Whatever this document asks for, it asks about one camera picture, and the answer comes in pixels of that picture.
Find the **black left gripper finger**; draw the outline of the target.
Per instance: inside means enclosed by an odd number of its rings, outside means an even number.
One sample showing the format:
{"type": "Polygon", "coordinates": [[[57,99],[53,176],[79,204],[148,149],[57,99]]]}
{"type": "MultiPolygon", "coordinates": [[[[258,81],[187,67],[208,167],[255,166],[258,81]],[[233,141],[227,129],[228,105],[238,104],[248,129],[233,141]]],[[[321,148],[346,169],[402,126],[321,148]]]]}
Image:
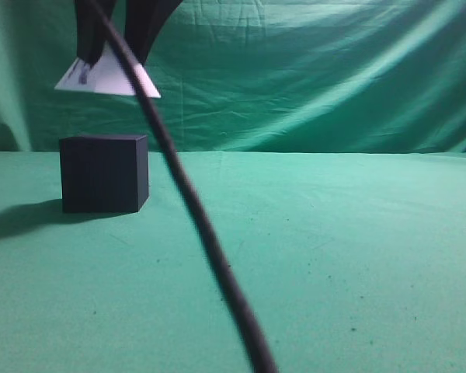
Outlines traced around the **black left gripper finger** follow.
{"type": "Polygon", "coordinates": [[[96,64],[102,55],[105,43],[102,23],[87,1],[75,0],[75,17],[76,55],[88,64],[96,64]]]}

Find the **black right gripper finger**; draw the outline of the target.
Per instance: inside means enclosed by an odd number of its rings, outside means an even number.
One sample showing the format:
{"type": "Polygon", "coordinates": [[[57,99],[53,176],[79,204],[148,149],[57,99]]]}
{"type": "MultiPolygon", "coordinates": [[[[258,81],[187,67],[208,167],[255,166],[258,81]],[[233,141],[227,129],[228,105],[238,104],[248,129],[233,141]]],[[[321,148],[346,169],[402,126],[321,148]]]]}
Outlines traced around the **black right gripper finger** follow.
{"type": "Polygon", "coordinates": [[[140,64],[145,64],[160,30],[182,2],[182,0],[126,1],[124,39],[140,64]]]}

